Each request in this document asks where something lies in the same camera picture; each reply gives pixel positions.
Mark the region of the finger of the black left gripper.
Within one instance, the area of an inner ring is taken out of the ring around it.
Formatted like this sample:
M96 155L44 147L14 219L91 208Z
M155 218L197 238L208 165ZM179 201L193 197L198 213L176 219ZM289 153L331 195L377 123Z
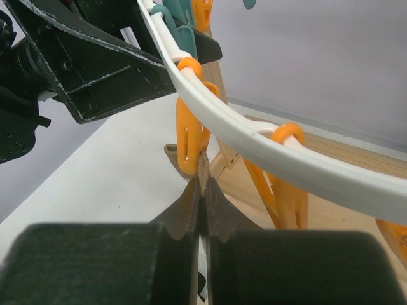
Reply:
M201 64L215 62L223 57L217 41L192 28L186 29L186 53Z

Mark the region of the beige brown patterned sock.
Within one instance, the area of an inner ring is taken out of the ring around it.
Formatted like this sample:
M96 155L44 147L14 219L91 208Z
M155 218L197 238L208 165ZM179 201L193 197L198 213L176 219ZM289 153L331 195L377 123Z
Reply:
M193 176L187 175L181 171L178 165L178 153L176 144L166 144L164 147L165 154L167 155L172 166L177 170L177 172L186 180L190 180ZM197 163L197 173L199 178L199 183L201 187L201 197L204 198L204 191L206 190L206 183L210 177L209 169L209 159L206 155L205 150L201 151L198 157ZM208 287L207 287L207 255L205 238L199 236L198 239L198 302L197 304L207 304L208 298Z

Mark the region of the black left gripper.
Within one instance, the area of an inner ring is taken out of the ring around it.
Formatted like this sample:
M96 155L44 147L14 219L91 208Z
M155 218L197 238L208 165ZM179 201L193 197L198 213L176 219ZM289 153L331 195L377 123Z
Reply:
M78 123L174 93L135 1L7 1L24 38L6 54L6 87L52 98Z

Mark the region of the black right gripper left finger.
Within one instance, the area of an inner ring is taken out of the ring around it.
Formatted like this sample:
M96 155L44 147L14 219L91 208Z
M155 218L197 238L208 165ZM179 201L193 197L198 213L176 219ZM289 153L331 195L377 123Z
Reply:
M200 183L184 191L151 223L160 228L151 304L196 304L198 299L198 216Z

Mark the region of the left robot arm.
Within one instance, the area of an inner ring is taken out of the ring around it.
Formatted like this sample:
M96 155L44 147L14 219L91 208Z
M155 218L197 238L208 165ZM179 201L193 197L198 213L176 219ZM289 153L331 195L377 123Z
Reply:
M175 88L135 1L5 1L1 10L1 162L29 153L64 104L79 124Z

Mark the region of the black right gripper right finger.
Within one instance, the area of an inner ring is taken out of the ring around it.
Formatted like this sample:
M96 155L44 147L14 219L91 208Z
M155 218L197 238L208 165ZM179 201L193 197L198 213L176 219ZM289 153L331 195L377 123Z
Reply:
M209 179L203 199L203 236L210 304L263 304L263 285L250 275L264 254L264 231Z

